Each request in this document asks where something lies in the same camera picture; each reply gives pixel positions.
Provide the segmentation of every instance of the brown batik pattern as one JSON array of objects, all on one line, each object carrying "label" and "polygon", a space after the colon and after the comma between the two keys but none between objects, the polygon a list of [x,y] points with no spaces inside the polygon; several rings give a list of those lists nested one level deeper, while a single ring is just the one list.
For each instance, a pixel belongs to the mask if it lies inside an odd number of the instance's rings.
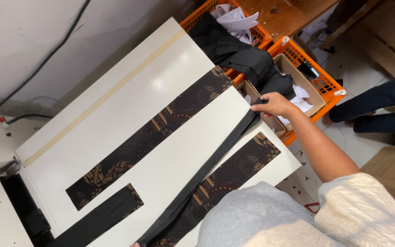
[{"label": "brown batik pattern", "polygon": [[148,246],[175,246],[227,193],[241,187],[280,153],[259,132],[200,183],[176,219]]},{"label": "brown batik pattern", "polygon": [[187,88],[116,150],[66,189],[77,210],[102,193],[232,84],[233,81],[216,66]]}]

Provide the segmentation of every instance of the black cable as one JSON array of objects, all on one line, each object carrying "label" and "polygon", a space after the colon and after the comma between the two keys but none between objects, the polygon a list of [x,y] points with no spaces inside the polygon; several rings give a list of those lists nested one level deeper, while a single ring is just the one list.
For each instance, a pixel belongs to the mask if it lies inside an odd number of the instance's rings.
[{"label": "black cable", "polygon": [[39,72],[39,70],[41,70],[41,68],[48,62],[48,60],[63,46],[63,44],[65,44],[65,42],[68,40],[69,36],[71,35],[71,33],[74,31],[75,26],[77,25],[77,23],[79,22],[80,17],[82,16],[83,12],[85,11],[86,7],[88,6],[89,2],[91,2],[91,0],[86,0],[85,4],[83,4],[82,8],[80,9],[79,14],[77,15],[77,17],[74,20],[74,23],[72,24],[71,28],[69,29],[68,33],[66,34],[66,36],[64,37],[64,39],[62,40],[62,42],[60,42],[60,44],[51,52],[48,54],[48,56],[42,61],[41,64],[39,64],[39,66],[37,67],[37,69],[35,71],[33,71],[33,74],[31,74],[31,76],[29,76],[18,88],[16,88],[10,95],[8,95],[6,98],[3,99],[3,101],[1,101],[0,103],[0,107],[5,104],[11,97],[13,97],[21,88],[23,88],[28,82],[30,82],[31,79],[33,79],[34,76],[36,76],[36,74]]},{"label": "black cable", "polygon": [[7,121],[6,124],[12,124],[12,123],[18,121],[18,120],[21,119],[21,118],[26,118],[26,117],[29,117],[29,116],[38,116],[38,117],[53,118],[53,117],[50,116],[50,115],[42,115],[42,114],[31,113],[31,114],[26,114],[26,115],[17,116],[17,117],[15,117],[15,118],[12,119],[12,120]]}]

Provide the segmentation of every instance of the gray sleeve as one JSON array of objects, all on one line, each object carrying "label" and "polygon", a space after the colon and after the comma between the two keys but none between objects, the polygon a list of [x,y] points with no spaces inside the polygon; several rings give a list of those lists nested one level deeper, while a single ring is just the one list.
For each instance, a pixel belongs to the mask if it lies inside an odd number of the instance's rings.
[{"label": "gray sleeve", "polygon": [[324,183],[315,227],[346,246],[395,246],[395,200],[372,176]]}]

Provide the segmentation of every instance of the wooden table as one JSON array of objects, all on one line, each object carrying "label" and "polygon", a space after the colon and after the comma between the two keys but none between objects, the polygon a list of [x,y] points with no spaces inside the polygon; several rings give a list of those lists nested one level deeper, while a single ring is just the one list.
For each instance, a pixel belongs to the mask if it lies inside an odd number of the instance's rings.
[{"label": "wooden table", "polygon": [[238,0],[277,41],[292,37],[341,0]]}]

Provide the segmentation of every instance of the white tiled floor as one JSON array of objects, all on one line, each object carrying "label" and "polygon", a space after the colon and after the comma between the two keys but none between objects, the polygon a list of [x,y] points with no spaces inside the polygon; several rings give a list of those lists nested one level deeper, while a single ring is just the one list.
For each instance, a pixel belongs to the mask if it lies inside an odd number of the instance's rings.
[{"label": "white tiled floor", "polygon": [[[318,64],[334,79],[343,79],[346,97],[338,104],[357,96],[366,90],[385,83],[392,79],[378,64],[371,61],[370,57],[360,50],[349,38],[341,35],[335,42],[335,54],[330,54],[318,49],[313,53],[318,59]],[[376,114],[387,113],[381,109]],[[318,120],[319,127],[333,142],[335,142],[358,167],[365,165],[381,148],[391,146],[395,139],[390,134],[356,134],[353,129],[344,123],[325,125],[322,119]],[[303,153],[301,144],[296,140],[289,146],[289,150],[300,161],[302,166],[292,173],[287,180],[282,181],[277,187],[287,192],[302,206],[319,202],[318,188],[322,182],[316,176]]]}]

